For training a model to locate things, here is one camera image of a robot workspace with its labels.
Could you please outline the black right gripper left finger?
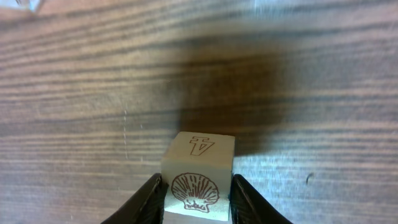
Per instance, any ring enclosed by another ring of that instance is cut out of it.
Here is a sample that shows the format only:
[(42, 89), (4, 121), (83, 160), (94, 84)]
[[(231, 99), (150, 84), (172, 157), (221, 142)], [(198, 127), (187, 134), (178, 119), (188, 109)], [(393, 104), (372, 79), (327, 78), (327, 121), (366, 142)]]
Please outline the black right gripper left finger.
[(169, 185), (155, 173), (116, 212), (101, 224), (163, 224)]

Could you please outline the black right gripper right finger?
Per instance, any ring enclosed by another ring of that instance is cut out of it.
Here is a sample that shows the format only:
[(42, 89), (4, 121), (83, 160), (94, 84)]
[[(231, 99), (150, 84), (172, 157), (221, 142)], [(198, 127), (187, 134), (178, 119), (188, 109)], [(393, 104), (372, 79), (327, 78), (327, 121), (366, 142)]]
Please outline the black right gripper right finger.
[(233, 175), (230, 204), (233, 224), (292, 224), (241, 174)]

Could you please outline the white shell number block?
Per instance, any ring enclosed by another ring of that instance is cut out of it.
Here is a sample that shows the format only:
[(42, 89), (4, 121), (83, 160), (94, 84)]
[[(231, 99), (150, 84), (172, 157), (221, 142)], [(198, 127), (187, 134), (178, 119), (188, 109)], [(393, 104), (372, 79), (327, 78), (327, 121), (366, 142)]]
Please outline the white shell number block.
[(165, 211), (229, 220), (234, 146), (234, 136), (178, 133), (161, 160)]

